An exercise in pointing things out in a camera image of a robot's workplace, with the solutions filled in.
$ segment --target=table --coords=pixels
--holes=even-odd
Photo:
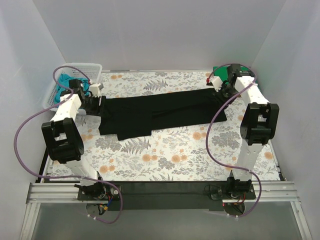
[[[125,98],[203,89],[208,88],[209,74],[203,71],[107,72],[103,73],[102,95]],[[222,163],[237,162],[245,109],[242,99],[237,98],[225,110],[227,121],[212,126],[209,147]],[[154,130],[152,136],[118,141],[116,135],[99,134],[100,117],[78,115],[75,123],[84,142],[83,157],[107,181],[225,181],[230,174],[230,168],[216,164],[207,154],[205,138],[209,124]],[[72,175],[63,164],[57,161],[51,164],[52,176]],[[262,181],[280,180],[269,144],[259,154],[253,171]]]

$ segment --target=white wall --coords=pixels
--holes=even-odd
[[[32,0],[1,0],[0,39],[0,239],[15,240],[35,177],[16,159],[14,134],[23,120],[42,109],[52,71],[65,61]],[[25,163],[36,172],[45,151],[41,124],[48,119],[43,115],[27,124],[18,141]]]
[[[313,239],[320,239],[320,5],[287,0],[253,69],[263,94],[280,107],[272,140],[280,168],[301,197]]]
[[[285,0],[33,0],[67,62],[104,70],[251,65]]]

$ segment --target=green object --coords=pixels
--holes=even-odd
[[[248,68],[243,67],[243,66],[241,67],[241,70],[242,71],[249,71]],[[226,66],[220,67],[217,71],[214,72],[214,75],[220,77],[222,82],[227,80],[228,79],[227,67]]]

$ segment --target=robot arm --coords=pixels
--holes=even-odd
[[[74,175],[102,180],[86,157],[82,156],[84,143],[75,125],[75,118],[79,108],[84,108],[91,115],[99,115],[100,90],[103,85],[90,85],[88,91],[91,96],[85,96],[83,84],[78,79],[70,80],[69,87],[74,91],[72,97],[61,104],[54,117],[41,127],[48,154],[52,160],[71,169]],[[62,92],[60,100],[65,100],[69,95],[69,91]],[[75,187],[95,199],[103,198],[106,193],[106,187],[101,183],[84,178]]]
[[[224,104],[235,94],[250,85],[254,76],[249,71],[242,71],[239,64],[231,64],[227,68],[228,80],[222,82],[217,76],[211,83],[216,96]],[[258,85],[254,84],[241,94],[247,106],[241,126],[240,135],[242,145],[235,166],[253,170],[258,155],[270,139],[275,136],[279,115],[279,106],[270,103],[260,92]],[[248,192],[252,175],[245,170],[233,169],[228,178],[228,191],[231,193]]]

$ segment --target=black cloth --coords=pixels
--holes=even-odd
[[[101,99],[101,135],[118,140],[150,136],[152,130],[210,123],[221,104],[213,88],[166,94]],[[226,121],[224,111],[215,122]]]

